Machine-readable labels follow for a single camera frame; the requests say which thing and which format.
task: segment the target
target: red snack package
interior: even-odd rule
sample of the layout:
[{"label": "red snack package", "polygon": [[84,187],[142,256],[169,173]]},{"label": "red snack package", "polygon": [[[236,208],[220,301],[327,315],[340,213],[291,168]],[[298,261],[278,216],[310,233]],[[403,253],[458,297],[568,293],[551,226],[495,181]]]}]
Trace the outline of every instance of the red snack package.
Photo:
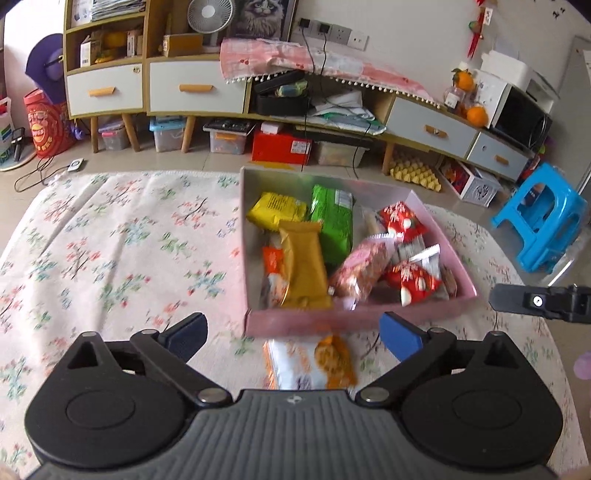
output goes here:
[{"label": "red snack package", "polygon": [[283,263],[283,250],[281,248],[263,247],[262,259],[267,275],[281,273],[281,264]]},{"label": "red snack package", "polygon": [[388,267],[384,277],[390,287],[400,290],[403,307],[423,301],[441,285],[441,280],[434,278],[420,265],[408,261]]},{"label": "red snack package", "polygon": [[384,221],[388,233],[395,235],[396,239],[403,244],[411,242],[414,238],[427,232],[427,228],[404,202],[398,202],[380,210],[379,215]]}]

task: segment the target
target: bed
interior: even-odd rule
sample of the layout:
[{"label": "bed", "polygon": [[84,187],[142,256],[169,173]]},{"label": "bed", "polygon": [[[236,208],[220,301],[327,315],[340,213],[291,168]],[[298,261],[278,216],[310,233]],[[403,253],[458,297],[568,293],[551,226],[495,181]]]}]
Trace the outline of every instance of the bed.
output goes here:
[{"label": "bed", "polygon": [[[482,298],[497,282],[521,283],[482,227],[430,207]],[[207,344],[189,364],[233,395],[267,386],[263,340],[243,332],[239,177],[162,171],[61,177],[33,201],[0,259],[0,462],[21,476],[37,466],[23,419],[28,403],[77,335],[128,339],[188,314],[209,321]],[[543,319],[495,315],[481,301],[438,322],[462,339],[509,333],[564,414],[550,465],[586,465],[570,388]],[[346,339],[366,384],[397,361],[376,332]]]}]

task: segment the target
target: pink cloth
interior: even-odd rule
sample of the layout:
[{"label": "pink cloth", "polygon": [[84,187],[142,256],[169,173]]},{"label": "pink cloth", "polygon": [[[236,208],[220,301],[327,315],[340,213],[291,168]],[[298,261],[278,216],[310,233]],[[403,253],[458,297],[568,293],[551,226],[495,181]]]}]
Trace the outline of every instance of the pink cloth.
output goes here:
[{"label": "pink cloth", "polygon": [[286,70],[305,70],[317,74],[322,71],[326,77],[399,90],[434,101],[420,83],[400,75],[389,65],[375,61],[370,63],[332,51],[326,51],[324,62],[323,50],[310,47],[308,53],[306,47],[296,43],[227,38],[222,43],[220,65],[226,80],[244,80]]}]

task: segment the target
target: white wall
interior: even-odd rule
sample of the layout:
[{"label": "white wall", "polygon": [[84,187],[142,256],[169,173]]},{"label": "white wall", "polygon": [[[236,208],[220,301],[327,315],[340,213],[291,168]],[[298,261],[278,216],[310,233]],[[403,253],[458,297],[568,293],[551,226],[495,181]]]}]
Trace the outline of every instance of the white wall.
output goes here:
[{"label": "white wall", "polygon": [[44,37],[64,31],[64,0],[22,0],[6,16],[4,69],[8,96],[12,99],[12,121],[27,127],[27,110],[22,98],[36,88],[25,74],[33,47]]},{"label": "white wall", "polygon": [[[561,7],[566,12],[555,19],[552,12]],[[451,70],[466,60],[472,40],[467,25],[477,16],[474,0],[300,0],[294,25],[304,17],[368,34],[366,50],[359,54],[393,65],[440,99],[450,86]],[[591,38],[591,24],[565,0],[498,0],[475,60],[490,50],[497,35],[558,88],[573,37]],[[294,34],[293,40],[301,36]]]}]

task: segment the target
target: wall outlet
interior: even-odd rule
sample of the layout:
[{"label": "wall outlet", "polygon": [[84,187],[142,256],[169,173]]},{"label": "wall outlet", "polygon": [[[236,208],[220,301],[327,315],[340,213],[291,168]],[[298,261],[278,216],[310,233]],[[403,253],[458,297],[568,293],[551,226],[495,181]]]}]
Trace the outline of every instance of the wall outlet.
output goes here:
[{"label": "wall outlet", "polygon": [[353,31],[350,28],[333,25],[330,30],[329,41],[346,45],[349,42],[349,37],[352,32]]},{"label": "wall outlet", "polygon": [[365,50],[368,38],[369,37],[365,33],[353,30],[349,36],[347,46],[357,50]]},{"label": "wall outlet", "polygon": [[[320,26],[324,25],[324,30],[326,30],[326,26],[328,26],[328,32],[322,33],[320,31]],[[318,20],[310,20],[310,26],[304,29],[304,35],[308,38],[318,38],[319,40],[324,40],[324,36],[328,40],[330,37],[330,32],[332,30],[332,25],[326,22],[319,22]]]}]

